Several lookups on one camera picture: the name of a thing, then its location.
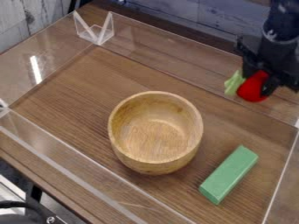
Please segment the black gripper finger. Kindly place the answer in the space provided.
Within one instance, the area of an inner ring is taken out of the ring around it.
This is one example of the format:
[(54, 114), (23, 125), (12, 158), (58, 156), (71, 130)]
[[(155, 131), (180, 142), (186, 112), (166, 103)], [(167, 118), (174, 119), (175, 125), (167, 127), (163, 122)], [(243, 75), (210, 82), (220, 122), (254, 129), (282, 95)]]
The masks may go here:
[(270, 96), (279, 86), (280, 86), (280, 80), (276, 77), (267, 78), (262, 85), (260, 95)]
[(255, 72), (258, 71), (258, 67), (255, 65), (255, 62), (248, 59), (248, 58), (244, 58), (243, 59), (243, 65), (242, 65), (242, 75), (243, 77), (247, 79), (250, 78)]

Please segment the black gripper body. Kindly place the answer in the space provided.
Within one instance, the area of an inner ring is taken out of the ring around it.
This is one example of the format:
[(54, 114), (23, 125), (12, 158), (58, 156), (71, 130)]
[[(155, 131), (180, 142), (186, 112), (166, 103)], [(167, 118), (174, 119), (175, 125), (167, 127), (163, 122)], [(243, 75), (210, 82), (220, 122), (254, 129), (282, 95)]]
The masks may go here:
[(299, 92), (299, 42), (274, 42), (252, 35), (238, 37), (236, 51), (255, 62), (256, 69), (280, 80), (279, 87)]

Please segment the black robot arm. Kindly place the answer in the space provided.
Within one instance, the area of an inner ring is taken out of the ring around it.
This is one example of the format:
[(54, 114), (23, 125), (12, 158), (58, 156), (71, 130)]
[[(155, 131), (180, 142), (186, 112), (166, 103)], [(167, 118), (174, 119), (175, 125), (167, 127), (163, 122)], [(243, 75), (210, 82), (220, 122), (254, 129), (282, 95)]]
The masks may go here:
[(238, 37), (244, 82), (238, 96), (262, 102), (280, 87), (299, 92), (299, 0), (271, 0), (262, 36)]

